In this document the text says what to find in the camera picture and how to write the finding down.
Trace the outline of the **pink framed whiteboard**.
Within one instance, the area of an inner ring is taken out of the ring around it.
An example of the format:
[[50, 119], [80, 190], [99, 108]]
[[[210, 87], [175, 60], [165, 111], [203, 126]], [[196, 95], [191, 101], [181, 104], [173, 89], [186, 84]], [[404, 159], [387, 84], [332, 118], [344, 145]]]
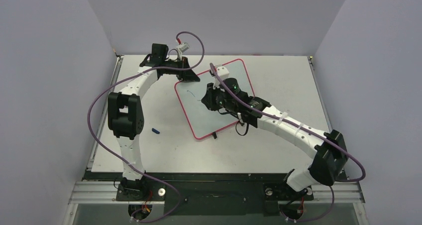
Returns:
[[[242, 59], [229, 61], [223, 66], [228, 69], [230, 77], [237, 79], [242, 91], [247, 92], [250, 96], [255, 95]], [[199, 73], [198, 77], [200, 78], [199, 82], [177, 82], [175, 91], [194, 138], [201, 140], [214, 132], [235, 125], [237, 119], [228, 114], [221, 115], [218, 112], [209, 111], [205, 107], [201, 99], [206, 94], [207, 84], [214, 82], [214, 77], [211, 76], [209, 69]]]

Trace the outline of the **blue marker cap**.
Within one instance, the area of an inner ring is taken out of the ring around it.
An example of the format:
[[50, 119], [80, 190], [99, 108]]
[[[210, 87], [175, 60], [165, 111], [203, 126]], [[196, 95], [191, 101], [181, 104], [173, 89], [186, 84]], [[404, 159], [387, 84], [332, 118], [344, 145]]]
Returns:
[[155, 129], [155, 128], [152, 128], [151, 129], [155, 134], [160, 134], [160, 131], [158, 131], [157, 129]]

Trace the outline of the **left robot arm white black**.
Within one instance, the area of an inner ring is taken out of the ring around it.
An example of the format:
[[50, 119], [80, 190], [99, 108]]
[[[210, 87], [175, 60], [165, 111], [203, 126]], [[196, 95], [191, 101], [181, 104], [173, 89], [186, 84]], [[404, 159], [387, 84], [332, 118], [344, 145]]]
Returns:
[[108, 127], [116, 137], [123, 158], [123, 174], [119, 190], [122, 195], [134, 200], [143, 200], [150, 195], [141, 161], [139, 136], [144, 128], [141, 100], [148, 89], [163, 75], [175, 75], [182, 82], [198, 82], [199, 77], [191, 70], [183, 53], [189, 49], [180, 42], [175, 47], [177, 58], [167, 57], [169, 47], [152, 44], [152, 52], [139, 64], [137, 77], [119, 92], [108, 95]]

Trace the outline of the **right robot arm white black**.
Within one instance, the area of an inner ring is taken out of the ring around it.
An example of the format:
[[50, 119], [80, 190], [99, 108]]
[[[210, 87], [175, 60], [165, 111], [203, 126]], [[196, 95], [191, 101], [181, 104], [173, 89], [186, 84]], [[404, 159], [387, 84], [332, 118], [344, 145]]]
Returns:
[[314, 184], [331, 186], [341, 173], [347, 158], [342, 134], [325, 132], [289, 117], [268, 101], [250, 96], [240, 89], [235, 78], [224, 81], [228, 86], [208, 83], [201, 102], [210, 111], [224, 109], [241, 123], [271, 132], [302, 150], [312, 162], [303, 169], [291, 170], [281, 184], [281, 193], [288, 199]]

